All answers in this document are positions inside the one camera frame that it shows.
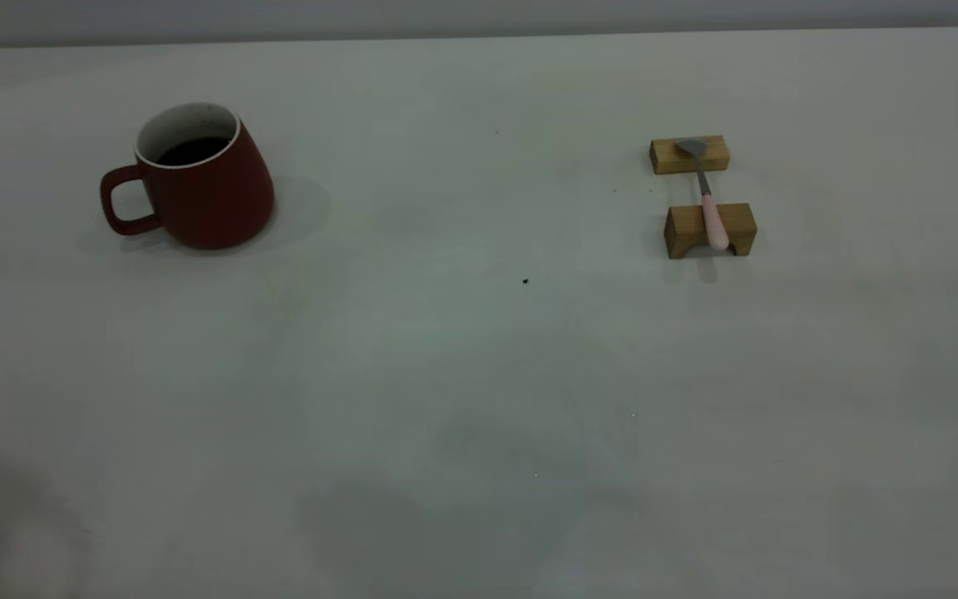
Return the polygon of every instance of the metal spoon head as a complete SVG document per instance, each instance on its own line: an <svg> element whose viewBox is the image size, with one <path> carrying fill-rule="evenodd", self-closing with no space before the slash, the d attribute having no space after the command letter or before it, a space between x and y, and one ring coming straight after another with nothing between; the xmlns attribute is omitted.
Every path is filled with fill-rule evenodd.
<svg viewBox="0 0 958 599"><path fill-rule="evenodd" d="M691 153L694 158L700 158L700 155L703 155L704 151L708 149L708 144L704 143L703 140L680 140L675 145L681 151Z"/></svg>

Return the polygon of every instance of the pink spoon handle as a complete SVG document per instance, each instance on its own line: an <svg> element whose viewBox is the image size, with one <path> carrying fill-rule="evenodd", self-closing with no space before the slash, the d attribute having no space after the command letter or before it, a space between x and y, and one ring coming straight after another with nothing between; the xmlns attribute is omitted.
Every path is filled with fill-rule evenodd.
<svg viewBox="0 0 958 599"><path fill-rule="evenodd" d="M723 227L723 219L719 219L719 208L715 207L712 194L700 196L700 209L704 212L704 230L708 232L708 244L716 250L726 250L730 247L730 238L727 229Z"/></svg>

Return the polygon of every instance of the red mug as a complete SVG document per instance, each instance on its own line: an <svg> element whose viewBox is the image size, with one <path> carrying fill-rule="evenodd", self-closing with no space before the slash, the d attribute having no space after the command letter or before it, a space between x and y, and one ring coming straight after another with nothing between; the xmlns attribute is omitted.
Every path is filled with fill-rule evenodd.
<svg viewBox="0 0 958 599"><path fill-rule="evenodd" d="M189 141L199 144L197 150L183 146ZM202 147L215 153L203 155ZM143 181L153 215L121 220L111 191L136 179ZM102 211L118 234L165 227L179 242L201 250L239 245L257 235L269 223L274 203L269 168L239 115L206 102L171 107L151 118L136 140L136 164L106 173L101 194Z"/></svg>

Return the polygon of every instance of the mug handle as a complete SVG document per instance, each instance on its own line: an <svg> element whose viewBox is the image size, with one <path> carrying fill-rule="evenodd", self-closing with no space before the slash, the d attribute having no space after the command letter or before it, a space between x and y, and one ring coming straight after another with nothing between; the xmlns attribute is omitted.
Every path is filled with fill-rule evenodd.
<svg viewBox="0 0 958 599"><path fill-rule="evenodd" d="M156 211L153 215L135 220L118 219L116 212L113 211L113 198L110 195L113 192L113 187L141 178L143 178L143 174L140 173L140 167L134 166L134 164L114 168L113 171L109 171L102 177L102 186L99 190L102 193L102 212L106 212L106 220L110 221L110 228L117 231L118 234L139 235L160 227L160 219L157 217Z"/></svg>

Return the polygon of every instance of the white wall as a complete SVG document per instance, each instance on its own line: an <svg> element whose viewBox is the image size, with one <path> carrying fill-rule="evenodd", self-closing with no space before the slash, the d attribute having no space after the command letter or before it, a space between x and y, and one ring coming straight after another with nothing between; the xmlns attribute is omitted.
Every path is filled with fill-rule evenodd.
<svg viewBox="0 0 958 599"><path fill-rule="evenodd" d="M946 24L958 0L0 0L0 46Z"/></svg>

